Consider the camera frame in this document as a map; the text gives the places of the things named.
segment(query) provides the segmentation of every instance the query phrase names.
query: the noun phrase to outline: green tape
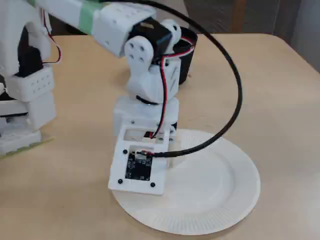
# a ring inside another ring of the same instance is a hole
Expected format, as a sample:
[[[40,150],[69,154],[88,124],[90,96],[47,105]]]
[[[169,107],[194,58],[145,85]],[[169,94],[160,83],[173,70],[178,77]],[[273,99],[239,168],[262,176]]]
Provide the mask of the green tape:
[[[101,10],[109,3],[101,3],[99,0],[85,0],[83,1],[80,11],[80,19],[78,29],[85,34],[91,35],[94,26],[95,11]]]
[[[36,0],[27,0],[27,2],[34,7],[36,6]]]

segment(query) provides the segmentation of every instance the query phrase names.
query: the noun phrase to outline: red wire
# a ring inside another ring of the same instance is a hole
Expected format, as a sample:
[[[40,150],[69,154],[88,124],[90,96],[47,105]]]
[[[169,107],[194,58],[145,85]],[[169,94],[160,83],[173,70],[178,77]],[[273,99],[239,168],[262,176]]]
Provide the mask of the red wire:
[[[46,22],[46,14],[45,14],[45,10],[42,11],[42,14],[43,14],[43,24],[44,24],[44,27],[48,33],[48,36],[49,38],[55,43],[56,45],[56,48],[58,49],[58,54],[59,54],[59,57],[58,57],[58,60],[55,61],[55,62],[45,62],[45,64],[56,64],[58,63],[60,60],[61,60],[61,57],[62,57],[62,51],[60,49],[60,47],[57,45],[56,41],[54,40],[54,38],[52,37],[52,35],[50,34],[50,31],[47,27],[47,22]]]
[[[161,120],[159,123],[159,126],[156,130],[156,132],[154,133],[154,135],[152,136],[151,139],[154,139],[157,134],[159,133],[162,125],[164,124],[164,120],[165,120],[165,113],[166,113],[166,108],[167,108],[167,78],[166,78],[166,74],[165,74],[165,63],[166,63],[166,58],[163,57],[161,60],[161,67],[160,67],[160,71],[161,71],[161,78],[162,78],[162,84],[163,84],[163,91],[164,91],[164,100],[163,100],[163,108],[162,108],[162,113],[161,113]]]
[[[189,40],[188,38],[186,37],[182,37],[182,39],[184,40],[187,40],[189,41],[190,43],[192,43],[191,40]],[[167,93],[167,79],[166,79],[166,74],[165,74],[165,62],[166,62],[166,58],[175,58],[175,57],[178,57],[178,56],[181,56],[181,55],[184,55],[184,54],[187,54],[187,53],[190,53],[193,51],[193,47],[195,45],[194,44],[191,44],[191,48],[188,50],[188,51],[185,51],[185,52],[180,52],[180,53],[177,53],[177,54],[170,54],[170,55],[165,55],[162,57],[162,60],[161,60],[161,76],[162,76],[162,81],[163,81],[163,91],[164,91],[164,101],[163,101],[163,109],[162,109],[162,113],[161,113],[161,120],[160,120],[160,123],[159,123],[159,126],[156,130],[156,132],[154,133],[154,135],[151,137],[151,139],[154,139],[157,134],[159,133],[163,123],[164,123],[164,120],[165,120],[165,113],[166,113],[166,108],[167,108],[167,97],[168,97],[168,93]]]

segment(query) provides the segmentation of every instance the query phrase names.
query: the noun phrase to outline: circuit board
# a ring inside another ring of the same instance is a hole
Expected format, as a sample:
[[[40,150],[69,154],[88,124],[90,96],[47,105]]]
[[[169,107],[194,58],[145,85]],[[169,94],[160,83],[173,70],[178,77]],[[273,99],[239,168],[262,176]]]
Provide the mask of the circuit board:
[[[150,181],[152,156],[144,156],[131,152],[128,157],[125,178],[131,180]]]

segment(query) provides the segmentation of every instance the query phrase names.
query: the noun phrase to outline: white plastic part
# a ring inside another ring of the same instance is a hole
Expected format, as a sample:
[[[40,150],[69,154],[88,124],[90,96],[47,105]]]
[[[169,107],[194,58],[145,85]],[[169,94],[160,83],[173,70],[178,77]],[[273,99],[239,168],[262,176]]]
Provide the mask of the white plastic part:
[[[131,75],[148,77],[154,58],[154,48],[150,41],[143,36],[136,36],[126,42],[124,52],[130,65]]]
[[[27,112],[28,110],[25,102],[18,100],[0,101],[0,116],[24,114]]]
[[[154,57],[151,43],[144,37],[134,37],[125,44],[125,56],[131,71],[126,87],[128,92],[149,102],[162,104],[163,82],[160,67],[150,65]],[[181,59],[174,58],[168,63],[164,73],[167,83],[167,100],[170,101],[179,90]]]
[[[144,124],[140,125],[138,122],[133,125],[129,119],[126,119],[122,124],[117,144],[115,146],[113,162],[110,168],[109,189],[151,195],[164,194],[167,170],[167,160],[165,158],[157,158],[152,161],[150,181],[126,178],[129,154],[124,154],[124,150],[128,150],[129,153],[132,151],[138,152],[142,150],[158,153],[167,152],[169,149],[169,127],[167,127],[163,133],[158,136],[158,141],[155,143],[125,140],[127,131],[145,132],[146,130],[148,130],[148,126]]]
[[[112,3],[94,18],[94,39],[117,57],[124,55],[124,46],[133,26],[156,17],[156,10],[139,4]]]
[[[15,152],[32,144],[40,143],[42,135],[39,130],[32,131],[30,128],[10,128],[1,133],[0,156]]]
[[[194,130],[177,133],[181,142],[175,151],[212,137]],[[221,138],[202,151],[172,161],[178,164],[167,169],[163,196],[113,191],[121,207],[142,224],[171,234],[207,235],[234,226],[256,206],[259,172],[231,142]]]
[[[22,102],[30,102],[51,92],[55,87],[51,66],[45,66],[27,77],[6,77],[5,84],[9,96]]]
[[[114,135],[119,135],[120,129],[126,120],[134,122],[134,125],[145,126],[145,128],[155,132],[161,113],[162,105],[143,104],[137,99],[131,99],[129,96],[121,96],[117,99],[114,108]],[[163,127],[160,132],[163,132],[164,128],[168,126],[170,130],[174,130],[172,125],[178,122],[178,117],[179,101],[173,98],[167,103]]]
[[[29,126],[38,130],[52,121],[57,113],[52,92],[48,92],[26,104],[28,110]]]
[[[29,44],[38,48],[42,59],[50,56],[47,38],[38,11],[25,0],[0,1],[0,74],[10,77],[19,71],[18,45],[24,27]]]

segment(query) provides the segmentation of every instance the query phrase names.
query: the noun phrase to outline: wall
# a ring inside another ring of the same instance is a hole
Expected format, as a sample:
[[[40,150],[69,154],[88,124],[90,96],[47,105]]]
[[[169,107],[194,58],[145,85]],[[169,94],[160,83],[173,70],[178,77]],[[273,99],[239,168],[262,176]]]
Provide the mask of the wall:
[[[302,0],[292,47],[320,72],[320,0]]]

